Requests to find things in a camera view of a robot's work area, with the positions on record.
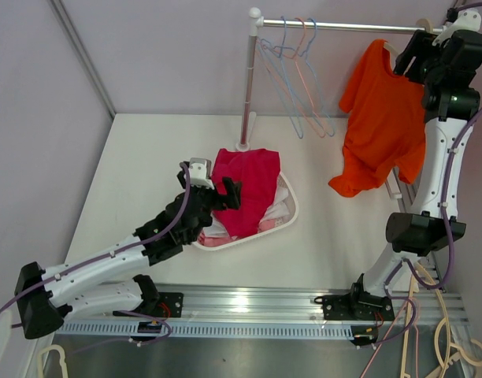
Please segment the light blue wire hanger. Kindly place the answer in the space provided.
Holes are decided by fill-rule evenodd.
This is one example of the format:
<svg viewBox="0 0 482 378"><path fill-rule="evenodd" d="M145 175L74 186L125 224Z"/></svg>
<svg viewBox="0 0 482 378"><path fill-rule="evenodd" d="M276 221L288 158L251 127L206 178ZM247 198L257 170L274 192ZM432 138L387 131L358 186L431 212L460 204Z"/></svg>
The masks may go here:
<svg viewBox="0 0 482 378"><path fill-rule="evenodd" d="M273 70L267 68L269 76L273 84L276 84L276 79L279 78L280 88L276 90L284 109L287 111L287 116L299 139L303 139L304 131L301 122L301 112L297 107L297 95L291 85L291 80L288 75L287 63L293 61L298 50L291 46L286 46L287 37L287 23L284 17L281 18L284 22L284 35L279 44L272 43L268 39L259 38L259 52L262 55L264 63L268 62Z"/></svg>

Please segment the beige wooden hanger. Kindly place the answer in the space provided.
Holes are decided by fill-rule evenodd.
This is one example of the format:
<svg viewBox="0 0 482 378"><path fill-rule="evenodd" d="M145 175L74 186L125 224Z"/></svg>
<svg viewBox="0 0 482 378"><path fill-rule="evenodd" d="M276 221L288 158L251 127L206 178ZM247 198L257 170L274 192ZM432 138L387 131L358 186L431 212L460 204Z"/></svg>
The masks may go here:
<svg viewBox="0 0 482 378"><path fill-rule="evenodd" d="M417 49L421 46L421 40L425 32L438 35L443 31L443 26L436 27L428 18L421 18L417 21L414 29L403 33L411 34L411 39L407 43L404 50L397 50L387 40L382 39L383 48L390 53L393 57L399 55L417 57Z"/></svg>

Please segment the light pink t shirt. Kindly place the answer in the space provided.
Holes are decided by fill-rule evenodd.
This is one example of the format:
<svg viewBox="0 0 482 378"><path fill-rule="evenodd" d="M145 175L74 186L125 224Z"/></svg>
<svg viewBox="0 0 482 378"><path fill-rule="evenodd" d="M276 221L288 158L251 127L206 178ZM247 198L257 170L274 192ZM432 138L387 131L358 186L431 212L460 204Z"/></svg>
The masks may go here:
<svg viewBox="0 0 482 378"><path fill-rule="evenodd" d="M263 220L258 226L258 234L260 235L263 232L268 232L283 224L284 223L281 219ZM210 237L210 236L206 236L204 233L202 233L198 239L198 244L207 248L219 247L219 246L227 245L229 243L234 243L234 242L236 242L236 239L233 239L229 236Z"/></svg>

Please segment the lavender blue wire hanger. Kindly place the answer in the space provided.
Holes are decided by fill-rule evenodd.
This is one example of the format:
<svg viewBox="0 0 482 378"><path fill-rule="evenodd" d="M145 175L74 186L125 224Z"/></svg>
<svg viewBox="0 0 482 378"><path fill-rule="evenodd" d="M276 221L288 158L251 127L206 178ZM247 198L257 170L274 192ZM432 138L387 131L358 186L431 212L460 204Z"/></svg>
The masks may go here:
<svg viewBox="0 0 482 378"><path fill-rule="evenodd" d="M294 64L300 84L307 97L307 103L304 103L304 101L299 100L299 95L295 92L297 95L297 107L301 112L301 118L305 119L318 137L322 139L326 137L332 138L336 135L336 126L325 110L324 96L318 74L310 61L310 52L317 37L317 22L312 18L303 20L299 17L296 17L295 21L302 26L302 35L298 43L295 46L291 46L298 50L294 60L291 62ZM286 23L288 30L290 24L287 19Z"/></svg>

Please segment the pink wire hanger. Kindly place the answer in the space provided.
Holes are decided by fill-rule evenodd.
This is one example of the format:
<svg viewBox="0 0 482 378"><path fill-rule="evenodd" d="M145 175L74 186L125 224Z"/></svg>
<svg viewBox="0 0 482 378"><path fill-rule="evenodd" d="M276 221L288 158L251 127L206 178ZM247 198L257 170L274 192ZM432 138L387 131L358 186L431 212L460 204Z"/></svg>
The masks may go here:
<svg viewBox="0 0 482 378"><path fill-rule="evenodd" d="M304 124L320 139L333 137L335 127L328 124L329 115L324 109L324 96L316 70L310 62L310 51L317 37L314 19L296 17L294 22L302 29L296 43L288 41L291 21L281 17L283 37L278 43L257 38L256 53L268 73L281 104L287 111L295 134L304 137Z"/></svg>

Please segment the magenta t shirt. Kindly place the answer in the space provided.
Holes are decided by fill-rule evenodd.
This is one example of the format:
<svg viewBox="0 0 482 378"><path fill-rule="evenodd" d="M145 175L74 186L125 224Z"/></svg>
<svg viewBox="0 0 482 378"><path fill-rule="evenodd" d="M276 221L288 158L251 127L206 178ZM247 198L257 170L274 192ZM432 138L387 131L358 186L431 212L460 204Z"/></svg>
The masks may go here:
<svg viewBox="0 0 482 378"><path fill-rule="evenodd" d="M273 204L279 174L280 155L276 151L218 151L211 176L218 191L226 192L222 182L225 177L241 184L240 207L214 213L230 237L244 239L258 232L261 219Z"/></svg>

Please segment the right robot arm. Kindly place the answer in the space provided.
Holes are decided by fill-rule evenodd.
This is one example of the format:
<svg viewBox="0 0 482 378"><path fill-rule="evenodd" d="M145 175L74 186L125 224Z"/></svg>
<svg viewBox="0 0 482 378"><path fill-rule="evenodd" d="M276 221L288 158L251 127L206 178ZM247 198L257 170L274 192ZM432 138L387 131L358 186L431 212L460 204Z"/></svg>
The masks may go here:
<svg viewBox="0 0 482 378"><path fill-rule="evenodd" d="M391 285L401 271L433 251L448 250L448 265L439 283L451 276L455 241L466 226L458 221L457 190L466 144L482 113L480 94L470 84L482 64L482 34L448 28L440 35L414 32L396 58L394 73L424 87L425 159L411 210L387 221L387 246L374 266L360 275L344 299L356 318L391 309Z"/></svg>

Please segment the white t shirt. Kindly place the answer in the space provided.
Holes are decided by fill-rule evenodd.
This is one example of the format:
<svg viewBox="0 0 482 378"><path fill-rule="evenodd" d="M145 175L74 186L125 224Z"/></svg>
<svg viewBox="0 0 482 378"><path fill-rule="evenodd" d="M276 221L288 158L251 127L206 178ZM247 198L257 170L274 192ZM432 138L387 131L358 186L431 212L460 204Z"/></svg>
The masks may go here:
<svg viewBox="0 0 482 378"><path fill-rule="evenodd" d="M277 186L275 198L273 204L268 207L265 211L265 215L260 220L259 224L262 221L269 220L269 219L279 219L282 217L286 217L290 215L289 209L284 202L289 195L289 190L286 187ZM224 225L213 217L213 223L211 226L206 227L202 230L206 236L210 237L226 237L229 236L228 231L224 227Z"/></svg>

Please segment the orange t shirt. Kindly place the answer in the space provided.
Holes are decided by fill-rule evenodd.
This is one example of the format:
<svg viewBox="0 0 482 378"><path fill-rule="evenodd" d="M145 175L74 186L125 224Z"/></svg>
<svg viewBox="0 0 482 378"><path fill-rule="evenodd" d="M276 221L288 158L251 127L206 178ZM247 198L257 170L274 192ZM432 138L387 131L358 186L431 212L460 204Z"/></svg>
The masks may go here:
<svg viewBox="0 0 482 378"><path fill-rule="evenodd" d="M384 45L382 39L370 43L339 100L349 116L343 172L328 184L346 198L382 186L392 169L412 184L424 163L424 88L393 73Z"/></svg>

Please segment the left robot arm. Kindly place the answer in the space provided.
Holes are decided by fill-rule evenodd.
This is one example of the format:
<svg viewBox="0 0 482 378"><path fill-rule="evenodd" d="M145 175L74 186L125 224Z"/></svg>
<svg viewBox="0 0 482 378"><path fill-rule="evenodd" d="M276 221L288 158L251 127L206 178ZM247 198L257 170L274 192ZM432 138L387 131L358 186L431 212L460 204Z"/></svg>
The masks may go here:
<svg viewBox="0 0 482 378"><path fill-rule="evenodd" d="M139 273L119 284L109 279L176 256L212 224L213 212L239 209L242 184L226 176L215 184L209 164L199 158L180 163L177 178L183 192L114 246L76 263L24 265L14 292L24 337L49 335L74 317L126 311L154 314L160 294L149 276Z"/></svg>

